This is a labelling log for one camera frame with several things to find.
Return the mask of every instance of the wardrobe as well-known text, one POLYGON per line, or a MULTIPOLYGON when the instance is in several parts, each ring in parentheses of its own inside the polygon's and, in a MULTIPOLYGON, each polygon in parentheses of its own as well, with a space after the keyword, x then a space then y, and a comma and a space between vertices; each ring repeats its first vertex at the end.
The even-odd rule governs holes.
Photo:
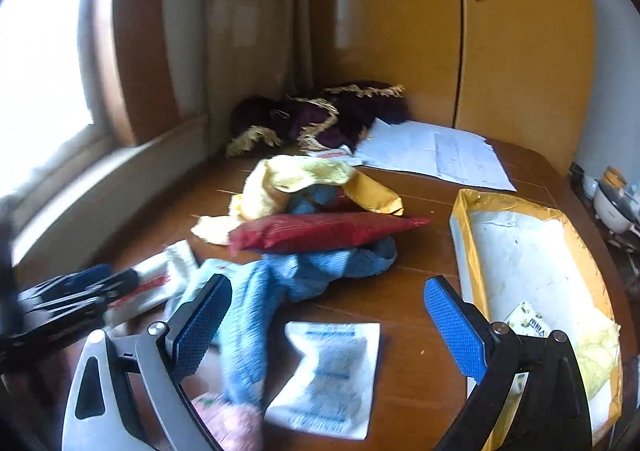
POLYGON ((406 88, 415 120, 513 142, 561 174, 591 92, 592 0, 309 0, 314 83, 406 88))

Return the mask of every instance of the beige curtain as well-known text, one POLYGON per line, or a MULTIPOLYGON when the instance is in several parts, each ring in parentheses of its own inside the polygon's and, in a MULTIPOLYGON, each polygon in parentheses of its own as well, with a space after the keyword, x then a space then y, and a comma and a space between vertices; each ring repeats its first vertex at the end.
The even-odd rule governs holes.
POLYGON ((229 139, 241 99, 277 99, 312 85, 308 0, 206 0, 210 139, 229 139))

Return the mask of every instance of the white wall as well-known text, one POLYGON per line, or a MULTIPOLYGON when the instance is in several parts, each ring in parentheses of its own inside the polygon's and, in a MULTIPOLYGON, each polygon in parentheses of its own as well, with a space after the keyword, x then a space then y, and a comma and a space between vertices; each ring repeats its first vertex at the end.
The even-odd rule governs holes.
POLYGON ((594 0, 593 89, 576 162, 599 178, 607 165, 640 180, 640 14, 631 0, 594 0))
POLYGON ((162 0, 167 57, 180 116, 207 107, 204 0, 162 0))

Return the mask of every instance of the white pot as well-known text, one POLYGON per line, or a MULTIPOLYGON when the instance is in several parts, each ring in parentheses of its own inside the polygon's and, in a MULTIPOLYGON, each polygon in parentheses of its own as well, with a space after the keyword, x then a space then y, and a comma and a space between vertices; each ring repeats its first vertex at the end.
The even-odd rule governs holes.
POLYGON ((596 210, 598 218, 609 228, 609 231, 620 234, 630 230, 640 237, 640 232, 638 232, 634 223, 626 218, 614 203, 607 198, 600 186, 598 186, 593 197, 593 208, 596 210))

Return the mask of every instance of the white packet with red text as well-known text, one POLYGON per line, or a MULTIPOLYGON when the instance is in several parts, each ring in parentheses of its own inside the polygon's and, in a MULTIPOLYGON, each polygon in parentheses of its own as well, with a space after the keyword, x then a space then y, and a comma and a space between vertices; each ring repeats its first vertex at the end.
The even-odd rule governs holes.
POLYGON ((110 304, 104 315, 105 322, 112 328, 116 327, 180 294, 188 282, 185 275, 197 268, 186 240, 178 241, 164 252, 134 265, 140 286, 110 304))

